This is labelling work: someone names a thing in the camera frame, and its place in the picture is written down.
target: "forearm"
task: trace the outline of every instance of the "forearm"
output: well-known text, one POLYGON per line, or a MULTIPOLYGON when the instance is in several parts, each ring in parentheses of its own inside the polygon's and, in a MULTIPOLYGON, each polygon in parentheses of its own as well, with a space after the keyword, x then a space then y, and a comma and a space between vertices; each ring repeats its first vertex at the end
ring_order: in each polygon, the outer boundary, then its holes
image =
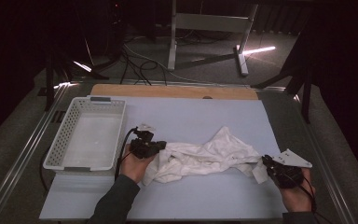
POLYGON ((89 223, 125 223, 138 192, 139 187, 133 180, 120 175, 112 188, 98 201, 89 223))
POLYGON ((283 224, 315 224, 316 219, 312 212, 283 213, 283 224))

